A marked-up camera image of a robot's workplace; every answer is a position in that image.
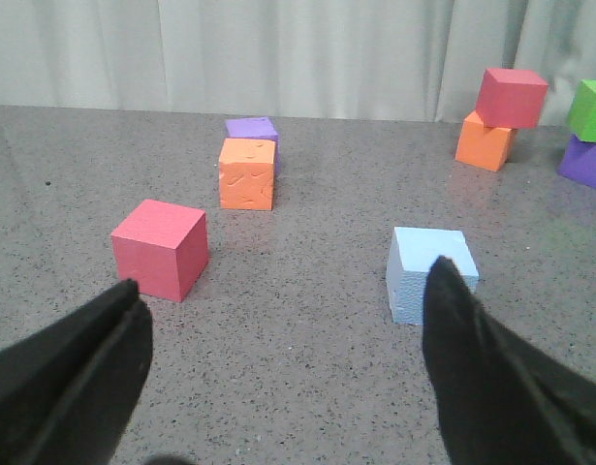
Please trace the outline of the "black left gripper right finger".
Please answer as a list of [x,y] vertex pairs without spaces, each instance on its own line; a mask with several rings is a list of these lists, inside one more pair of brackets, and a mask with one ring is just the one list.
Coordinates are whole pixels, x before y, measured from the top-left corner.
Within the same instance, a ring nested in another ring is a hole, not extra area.
[[492,318],[452,260],[426,279],[423,356],[454,464],[596,464],[596,384]]

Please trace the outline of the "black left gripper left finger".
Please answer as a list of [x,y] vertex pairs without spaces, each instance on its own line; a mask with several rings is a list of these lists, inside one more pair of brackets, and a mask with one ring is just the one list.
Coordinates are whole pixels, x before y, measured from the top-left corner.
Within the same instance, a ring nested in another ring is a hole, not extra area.
[[0,351],[0,464],[109,463],[152,354],[133,280]]

